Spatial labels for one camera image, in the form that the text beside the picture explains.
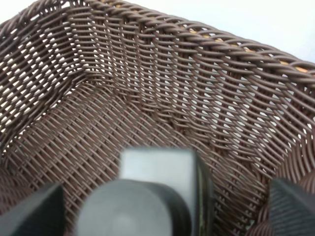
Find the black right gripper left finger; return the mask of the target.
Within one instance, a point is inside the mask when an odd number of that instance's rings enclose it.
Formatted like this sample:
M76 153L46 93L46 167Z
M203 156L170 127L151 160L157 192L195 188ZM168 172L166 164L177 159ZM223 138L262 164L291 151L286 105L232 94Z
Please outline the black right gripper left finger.
M2 236L62 236L63 188L49 183L0 217Z

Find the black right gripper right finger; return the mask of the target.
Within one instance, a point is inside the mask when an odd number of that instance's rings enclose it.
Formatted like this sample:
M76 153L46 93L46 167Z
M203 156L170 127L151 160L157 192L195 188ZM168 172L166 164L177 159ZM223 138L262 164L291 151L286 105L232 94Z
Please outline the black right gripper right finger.
M315 196L289 180L273 179L269 194L269 221L276 236L313 236Z

